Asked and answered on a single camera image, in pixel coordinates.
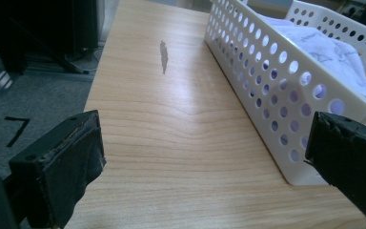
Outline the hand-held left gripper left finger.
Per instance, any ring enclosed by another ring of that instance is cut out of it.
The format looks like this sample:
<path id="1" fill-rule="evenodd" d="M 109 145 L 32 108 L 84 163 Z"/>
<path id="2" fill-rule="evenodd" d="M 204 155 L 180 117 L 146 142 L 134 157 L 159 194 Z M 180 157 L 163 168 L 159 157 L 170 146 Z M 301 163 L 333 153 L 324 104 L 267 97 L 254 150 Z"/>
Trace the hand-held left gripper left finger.
<path id="1" fill-rule="evenodd" d="M 33 228 L 64 227 L 105 164 L 98 111 L 65 119 L 9 162 L 16 220 Z"/>

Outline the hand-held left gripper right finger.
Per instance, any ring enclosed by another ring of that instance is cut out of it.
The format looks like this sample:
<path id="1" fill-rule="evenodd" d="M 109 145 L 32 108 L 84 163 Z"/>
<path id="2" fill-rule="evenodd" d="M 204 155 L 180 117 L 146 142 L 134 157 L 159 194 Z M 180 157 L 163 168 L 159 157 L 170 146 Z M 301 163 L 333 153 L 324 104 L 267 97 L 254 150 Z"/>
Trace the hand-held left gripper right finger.
<path id="1" fill-rule="evenodd" d="M 366 126 L 348 117 L 316 112 L 305 162 L 366 217 Z"/>

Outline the white cloth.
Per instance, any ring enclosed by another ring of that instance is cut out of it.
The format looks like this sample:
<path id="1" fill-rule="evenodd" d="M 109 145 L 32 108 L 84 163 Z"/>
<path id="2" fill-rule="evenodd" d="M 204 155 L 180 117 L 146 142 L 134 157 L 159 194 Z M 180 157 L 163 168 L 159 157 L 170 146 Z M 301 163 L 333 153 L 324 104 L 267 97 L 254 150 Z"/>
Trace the white cloth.
<path id="1" fill-rule="evenodd" d="M 359 52 L 351 45 L 327 37 L 312 27 L 296 27 L 291 21 L 262 16 L 273 29 L 322 64 L 355 94 L 366 95 L 366 71 Z"/>

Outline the white perforated plastic basket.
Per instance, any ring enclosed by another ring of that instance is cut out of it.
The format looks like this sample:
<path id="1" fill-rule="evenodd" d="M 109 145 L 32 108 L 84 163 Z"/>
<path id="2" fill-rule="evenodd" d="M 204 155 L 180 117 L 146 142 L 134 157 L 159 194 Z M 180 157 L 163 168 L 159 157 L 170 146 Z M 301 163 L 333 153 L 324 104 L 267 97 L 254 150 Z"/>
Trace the white perforated plastic basket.
<path id="1" fill-rule="evenodd" d="M 315 112 L 366 125 L 366 95 L 353 92 L 251 9 L 247 0 L 211 0 L 205 41 L 281 173 L 292 185 L 322 185 L 305 159 Z M 366 75 L 366 26 L 294 0 L 286 15 L 297 28 L 353 46 Z"/>

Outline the black stand base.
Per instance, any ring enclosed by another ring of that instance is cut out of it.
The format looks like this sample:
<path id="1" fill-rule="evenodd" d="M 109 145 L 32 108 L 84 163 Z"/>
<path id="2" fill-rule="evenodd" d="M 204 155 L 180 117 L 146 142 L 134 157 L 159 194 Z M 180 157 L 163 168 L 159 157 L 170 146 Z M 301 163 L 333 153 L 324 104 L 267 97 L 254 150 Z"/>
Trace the black stand base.
<path id="1" fill-rule="evenodd" d="M 66 60 L 98 47 L 104 0 L 0 0 L 0 55 L 5 70 L 22 73 L 26 54 L 41 52 L 68 72 Z"/>

